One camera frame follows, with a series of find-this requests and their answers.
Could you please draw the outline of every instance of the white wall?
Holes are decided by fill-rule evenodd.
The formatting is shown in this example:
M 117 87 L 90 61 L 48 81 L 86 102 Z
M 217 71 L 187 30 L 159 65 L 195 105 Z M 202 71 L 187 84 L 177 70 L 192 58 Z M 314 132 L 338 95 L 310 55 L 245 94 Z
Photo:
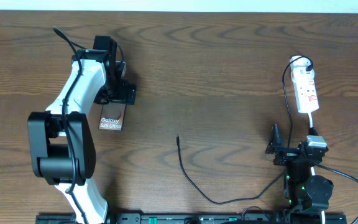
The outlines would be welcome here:
M 358 13 L 358 0 L 0 0 L 0 9 Z

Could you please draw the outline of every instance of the white cable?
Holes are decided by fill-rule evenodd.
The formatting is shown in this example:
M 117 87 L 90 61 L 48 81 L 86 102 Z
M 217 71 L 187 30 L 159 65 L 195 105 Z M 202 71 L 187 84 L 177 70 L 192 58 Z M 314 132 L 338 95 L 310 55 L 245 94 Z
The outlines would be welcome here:
M 320 220 L 321 224 L 326 224 L 326 213 L 324 211 L 321 211 Z
M 314 172 L 314 167 L 310 167 L 310 171 L 311 171 L 311 175 L 316 175 L 316 173 Z
M 311 172 L 311 175 L 316 175 L 316 172 L 314 171 L 314 167 L 310 167 L 310 172 Z M 321 211 L 320 221 L 321 221 L 321 224 L 326 224 L 326 213 L 324 211 Z
M 313 118 L 311 117 L 311 112 L 308 113 L 309 115 L 309 128 L 312 128 L 313 127 Z

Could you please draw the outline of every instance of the white power strip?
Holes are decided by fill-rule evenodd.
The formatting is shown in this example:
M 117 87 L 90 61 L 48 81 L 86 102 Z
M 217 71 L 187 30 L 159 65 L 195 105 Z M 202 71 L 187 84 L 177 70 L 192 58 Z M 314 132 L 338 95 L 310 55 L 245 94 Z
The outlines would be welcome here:
M 300 57 L 294 56 L 290 62 Z M 299 113 L 310 114 L 316 111 L 318 106 L 317 92 L 314 85 L 314 70 L 306 71 L 307 66 L 310 65 L 307 58 L 300 58 L 291 63 L 291 79 L 295 90 L 296 105 Z

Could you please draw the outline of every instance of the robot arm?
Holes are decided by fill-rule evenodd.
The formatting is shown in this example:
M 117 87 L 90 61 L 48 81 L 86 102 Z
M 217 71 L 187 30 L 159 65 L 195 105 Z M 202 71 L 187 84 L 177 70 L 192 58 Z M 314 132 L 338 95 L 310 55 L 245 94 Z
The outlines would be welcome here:
M 108 203 L 99 193 L 93 172 L 96 164 L 94 148 L 87 117 L 92 104 L 109 102 L 134 104 L 135 86 L 121 79 L 126 64 L 116 66 L 117 43 L 109 36 L 96 36 L 93 49 L 80 49 L 83 70 L 78 73 L 78 62 L 73 57 L 72 71 L 62 92 L 45 112 L 32 112 L 28 119 L 32 167 L 37 177 L 43 177 L 54 185 L 69 201 L 76 213 L 77 223 L 104 223 Z M 52 144 L 50 138 L 66 136 L 62 107 L 63 99 L 78 75 L 67 100 L 66 121 L 75 155 L 73 170 L 72 154 L 67 144 Z M 68 189 L 75 184 L 73 192 Z

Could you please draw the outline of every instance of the wooden table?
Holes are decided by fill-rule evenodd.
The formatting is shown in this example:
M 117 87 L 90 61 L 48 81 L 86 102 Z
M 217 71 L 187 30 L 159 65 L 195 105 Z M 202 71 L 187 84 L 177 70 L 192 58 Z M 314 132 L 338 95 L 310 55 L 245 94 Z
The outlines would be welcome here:
M 217 206 L 184 178 L 183 163 L 217 201 L 257 195 L 283 167 L 264 154 L 272 125 L 289 130 L 281 76 L 292 55 L 314 61 L 320 109 L 315 126 L 329 144 L 323 164 L 358 178 L 358 15 L 0 11 L 0 223 L 33 223 L 40 212 L 71 212 L 53 186 L 32 172 L 27 117 L 43 111 L 71 71 L 72 51 L 57 37 L 91 47 L 95 35 L 119 42 L 127 79 L 138 86 L 121 133 L 98 131 L 94 178 L 113 210 L 234 213 L 251 205 L 288 205 L 280 181 L 260 200 Z M 307 135 L 296 112 L 293 145 Z M 358 215 L 358 184 L 316 169 L 334 182 L 328 212 Z

